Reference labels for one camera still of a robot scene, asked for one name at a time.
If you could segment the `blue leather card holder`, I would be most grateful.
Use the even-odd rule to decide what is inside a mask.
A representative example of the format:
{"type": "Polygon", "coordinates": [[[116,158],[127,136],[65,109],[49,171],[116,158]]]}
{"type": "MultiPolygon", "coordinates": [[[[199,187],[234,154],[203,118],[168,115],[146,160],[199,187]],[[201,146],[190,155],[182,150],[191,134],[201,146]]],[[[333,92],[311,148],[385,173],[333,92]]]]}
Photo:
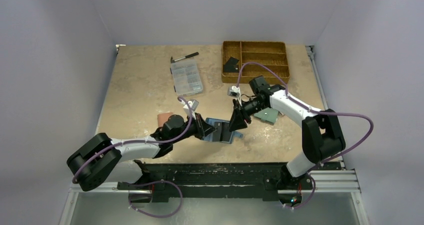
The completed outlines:
{"type": "Polygon", "coordinates": [[[225,144],[232,144],[235,138],[242,139],[244,135],[238,131],[229,131],[229,121],[217,118],[206,118],[206,123],[215,128],[215,131],[206,137],[202,138],[206,142],[219,142],[225,144]]]}

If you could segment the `black VIP credit card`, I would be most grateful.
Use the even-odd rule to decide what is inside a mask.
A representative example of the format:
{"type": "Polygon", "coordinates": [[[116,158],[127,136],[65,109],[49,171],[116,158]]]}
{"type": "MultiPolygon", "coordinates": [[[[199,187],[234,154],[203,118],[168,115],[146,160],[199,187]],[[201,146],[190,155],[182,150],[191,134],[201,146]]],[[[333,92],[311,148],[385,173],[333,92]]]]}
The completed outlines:
{"type": "Polygon", "coordinates": [[[223,73],[238,73],[239,72],[239,59],[235,57],[230,57],[222,66],[223,73]]]}

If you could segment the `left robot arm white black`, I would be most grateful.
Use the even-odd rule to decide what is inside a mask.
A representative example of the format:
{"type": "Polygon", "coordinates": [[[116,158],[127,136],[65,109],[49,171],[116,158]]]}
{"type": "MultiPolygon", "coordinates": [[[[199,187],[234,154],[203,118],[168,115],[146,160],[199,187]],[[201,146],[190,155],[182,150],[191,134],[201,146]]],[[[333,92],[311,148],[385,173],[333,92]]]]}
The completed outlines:
{"type": "Polygon", "coordinates": [[[161,158],[173,150],[175,143],[190,137],[202,140],[215,130],[199,113],[187,120],[171,115],[145,138],[119,140],[100,132],[70,155],[66,164],[73,174],[72,183],[87,192],[103,184],[120,163],[161,158]]]}

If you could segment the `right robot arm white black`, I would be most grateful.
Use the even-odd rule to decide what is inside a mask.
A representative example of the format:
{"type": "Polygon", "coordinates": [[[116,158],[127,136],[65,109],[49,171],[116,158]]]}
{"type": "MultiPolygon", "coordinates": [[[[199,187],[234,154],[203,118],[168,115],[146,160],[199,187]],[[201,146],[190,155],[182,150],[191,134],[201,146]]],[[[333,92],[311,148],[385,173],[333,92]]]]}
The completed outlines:
{"type": "Polygon", "coordinates": [[[241,90],[235,85],[227,91],[233,98],[229,131],[246,129],[252,122],[251,116],[267,108],[287,116],[301,128],[302,151],[281,168],[282,180],[299,178],[316,164],[345,149],[346,142],[333,110],[315,113],[313,107],[292,96],[285,87],[270,85],[263,76],[252,79],[249,86],[254,96],[248,101],[242,101],[241,90]]]}

